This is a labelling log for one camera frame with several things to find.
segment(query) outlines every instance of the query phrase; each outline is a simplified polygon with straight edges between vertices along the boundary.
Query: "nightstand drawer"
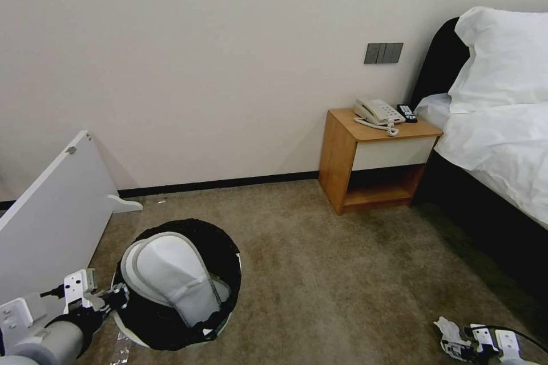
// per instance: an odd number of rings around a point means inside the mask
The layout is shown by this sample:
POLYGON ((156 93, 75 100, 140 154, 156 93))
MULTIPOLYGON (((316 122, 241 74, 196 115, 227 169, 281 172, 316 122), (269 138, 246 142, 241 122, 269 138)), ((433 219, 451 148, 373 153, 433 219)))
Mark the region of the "nightstand drawer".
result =
POLYGON ((358 143, 352 171, 423 164, 435 142, 436 137, 423 137, 358 143))

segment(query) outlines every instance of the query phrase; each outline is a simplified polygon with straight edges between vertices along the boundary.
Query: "white pillow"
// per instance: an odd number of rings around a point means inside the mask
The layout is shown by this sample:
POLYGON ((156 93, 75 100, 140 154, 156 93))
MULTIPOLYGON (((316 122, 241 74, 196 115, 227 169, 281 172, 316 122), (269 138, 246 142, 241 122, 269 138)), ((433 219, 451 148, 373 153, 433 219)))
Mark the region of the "white pillow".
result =
POLYGON ((455 32, 470 58, 449 90, 451 113, 548 102, 548 13, 474 7, 455 32))

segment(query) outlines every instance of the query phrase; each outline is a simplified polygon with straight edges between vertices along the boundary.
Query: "floor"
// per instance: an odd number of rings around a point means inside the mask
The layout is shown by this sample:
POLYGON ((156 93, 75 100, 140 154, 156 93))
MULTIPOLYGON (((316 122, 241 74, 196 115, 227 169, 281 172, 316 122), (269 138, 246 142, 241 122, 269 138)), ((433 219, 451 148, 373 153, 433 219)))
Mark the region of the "floor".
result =
MULTIPOLYGON (((133 344, 130 365, 456 364, 432 325, 440 315, 546 331, 546 312, 433 205, 339 217, 316 180, 137 200, 144 210, 114 215, 93 257, 101 287, 141 231, 189 217, 232 237, 243 278, 215 342, 178 352, 133 344)), ((109 319, 79 365, 111 363, 117 334, 109 319)), ((528 359, 545 361, 537 355, 528 359)))

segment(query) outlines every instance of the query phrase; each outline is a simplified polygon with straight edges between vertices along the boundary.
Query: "wooden nightstand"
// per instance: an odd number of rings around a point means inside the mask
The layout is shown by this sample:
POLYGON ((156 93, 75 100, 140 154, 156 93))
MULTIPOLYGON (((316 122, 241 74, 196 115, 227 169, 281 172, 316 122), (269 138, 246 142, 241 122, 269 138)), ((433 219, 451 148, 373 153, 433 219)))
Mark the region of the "wooden nightstand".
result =
POLYGON ((332 109, 325 122, 319 180, 335 211, 409 205, 442 131, 419 117, 390 137, 355 117, 351 108, 332 109))

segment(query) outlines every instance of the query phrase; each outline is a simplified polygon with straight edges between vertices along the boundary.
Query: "white telephone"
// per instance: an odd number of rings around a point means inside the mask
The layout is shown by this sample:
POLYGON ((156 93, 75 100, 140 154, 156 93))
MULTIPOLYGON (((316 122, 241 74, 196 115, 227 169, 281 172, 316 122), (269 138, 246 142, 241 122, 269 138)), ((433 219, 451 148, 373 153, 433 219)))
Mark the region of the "white telephone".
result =
POLYGON ((400 113, 382 100, 357 98, 354 113, 360 116, 354 119, 356 123, 386 130, 391 137, 399 133, 399 130, 394 128, 394 124, 405 122, 405 118, 400 113))

